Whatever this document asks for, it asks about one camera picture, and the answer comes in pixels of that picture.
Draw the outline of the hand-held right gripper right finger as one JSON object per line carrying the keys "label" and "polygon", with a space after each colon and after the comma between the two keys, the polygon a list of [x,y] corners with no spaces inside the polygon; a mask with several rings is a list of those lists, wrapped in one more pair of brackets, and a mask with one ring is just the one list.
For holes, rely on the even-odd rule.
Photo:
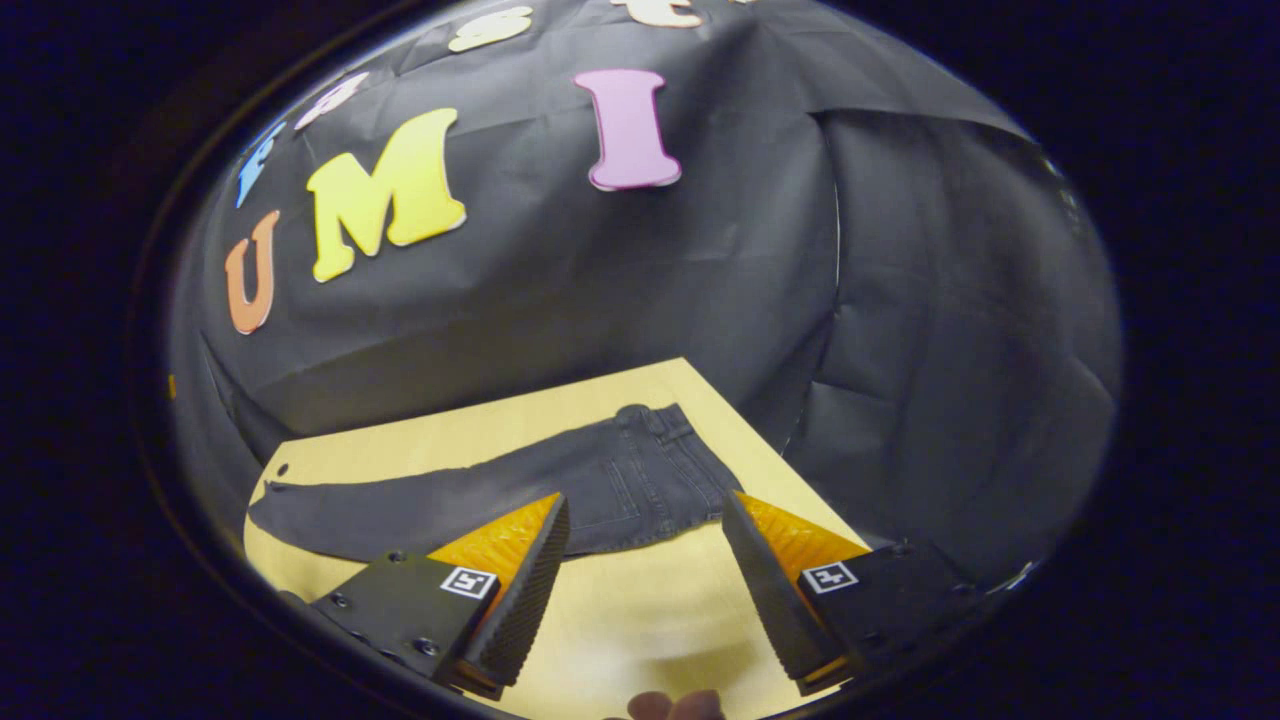
{"label": "hand-held right gripper right finger", "polygon": [[931,542],[869,550],[742,492],[726,498],[722,528],[771,647],[804,696],[896,682],[983,614],[979,587]]}

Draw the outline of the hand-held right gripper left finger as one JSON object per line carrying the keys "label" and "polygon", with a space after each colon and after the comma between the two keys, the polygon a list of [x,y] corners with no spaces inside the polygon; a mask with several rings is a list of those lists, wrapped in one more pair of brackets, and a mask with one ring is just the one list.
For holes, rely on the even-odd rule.
{"label": "hand-held right gripper left finger", "polygon": [[426,682],[499,700],[538,637],[568,539],[570,502],[548,495],[430,552],[388,551],[310,611]]}

